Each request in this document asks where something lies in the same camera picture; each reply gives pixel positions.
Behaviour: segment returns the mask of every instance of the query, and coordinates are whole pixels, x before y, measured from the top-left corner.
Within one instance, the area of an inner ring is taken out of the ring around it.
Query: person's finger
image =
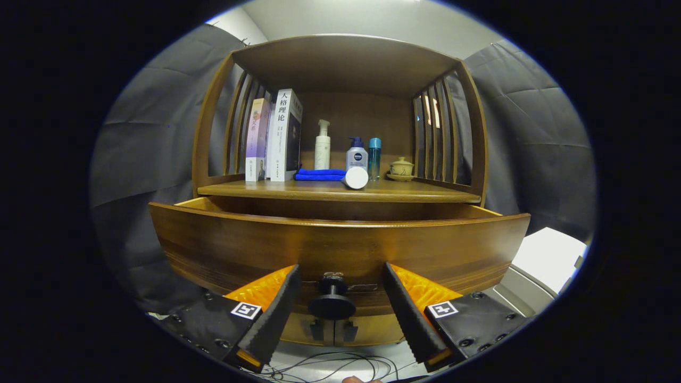
[[[343,379],[341,383],[364,383],[364,382],[361,381],[361,379],[359,379],[356,376],[348,376],[347,378]]]

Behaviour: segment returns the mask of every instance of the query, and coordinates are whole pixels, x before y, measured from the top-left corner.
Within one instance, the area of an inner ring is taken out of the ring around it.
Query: white book
[[[300,127],[302,105],[293,89],[282,89],[276,96],[272,110],[274,116],[273,141],[270,148],[270,179],[274,182],[288,181],[298,171],[300,163]]]
[[[270,163],[270,160],[272,159],[272,152],[274,150],[274,119],[276,117],[276,113],[274,113],[274,107],[276,106],[276,99],[273,99],[272,102],[270,102],[270,120],[267,124],[267,145],[266,145],[266,150],[265,150],[265,178],[270,179],[272,178],[272,164]]]

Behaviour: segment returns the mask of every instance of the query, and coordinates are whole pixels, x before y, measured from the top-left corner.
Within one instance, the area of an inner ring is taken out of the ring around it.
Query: wooden drawer
[[[306,313],[325,272],[341,272],[356,316],[391,314],[381,286],[385,261],[465,294],[496,285],[511,264],[530,215],[502,216],[469,204],[200,197],[150,203],[174,270],[226,294],[291,264]]]

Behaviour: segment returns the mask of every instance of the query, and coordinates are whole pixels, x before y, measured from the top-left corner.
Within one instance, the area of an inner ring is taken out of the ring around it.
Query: folded towel
[[[305,170],[305,169],[300,169],[298,171],[298,174],[304,174],[308,176],[328,176],[328,175],[334,175],[334,176],[345,176],[345,170],[341,169],[323,169],[323,170]]]
[[[345,174],[342,176],[339,174],[296,174],[297,181],[340,181],[343,177],[345,177]]]

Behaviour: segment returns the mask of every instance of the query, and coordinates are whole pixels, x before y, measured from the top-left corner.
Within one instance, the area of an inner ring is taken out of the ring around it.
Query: white cylindrical container
[[[364,150],[364,143],[362,142],[362,137],[349,137],[352,140],[352,146],[345,152],[345,170],[350,170],[355,166],[364,168],[367,172],[367,163],[369,160],[369,155]]]
[[[369,182],[369,173],[364,168],[355,166],[345,173],[341,181],[353,189],[362,189]]]
[[[319,120],[319,135],[315,139],[315,170],[328,169],[331,164],[331,137],[328,136],[329,121]]]

